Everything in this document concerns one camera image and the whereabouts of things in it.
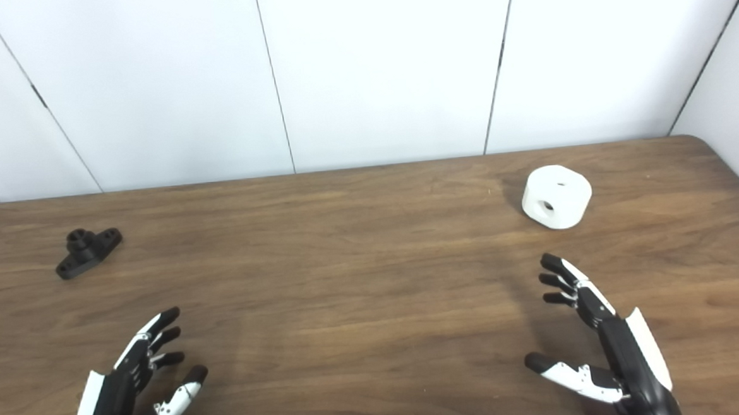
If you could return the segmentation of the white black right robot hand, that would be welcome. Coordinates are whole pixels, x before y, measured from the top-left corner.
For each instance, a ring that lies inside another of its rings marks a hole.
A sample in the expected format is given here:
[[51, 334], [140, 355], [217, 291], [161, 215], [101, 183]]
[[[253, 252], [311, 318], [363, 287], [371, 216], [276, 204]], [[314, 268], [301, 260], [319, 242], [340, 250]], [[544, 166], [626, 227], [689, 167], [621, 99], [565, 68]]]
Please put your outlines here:
[[593, 329], [609, 364], [574, 365], [540, 352], [530, 352], [528, 369], [576, 395], [612, 406], [619, 415], [682, 415], [673, 394], [673, 380], [641, 309], [624, 318], [592, 279], [565, 258], [543, 253], [540, 283], [557, 287], [547, 292], [547, 304], [563, 304]]

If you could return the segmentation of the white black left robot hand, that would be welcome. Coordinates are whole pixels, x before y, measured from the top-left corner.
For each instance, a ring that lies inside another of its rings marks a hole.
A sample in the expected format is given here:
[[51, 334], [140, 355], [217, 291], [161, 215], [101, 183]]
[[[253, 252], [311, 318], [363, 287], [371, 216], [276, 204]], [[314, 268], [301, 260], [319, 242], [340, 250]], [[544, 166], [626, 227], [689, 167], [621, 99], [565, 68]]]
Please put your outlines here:
[[179, 315], [178, 307], [156, 314], [131, 338], [108, 374], [90, 371], [76, 414], [183, 415], [203, 388], [208, 376], [207, 366], [196, 364], [163, 400], [135, 414], [137, 398], [153, 375], [167, 366], [181, 364], [186, 358], [181, 351], [159, 352], [163, 345], [179, 338], [181, 329], [171, 325]]

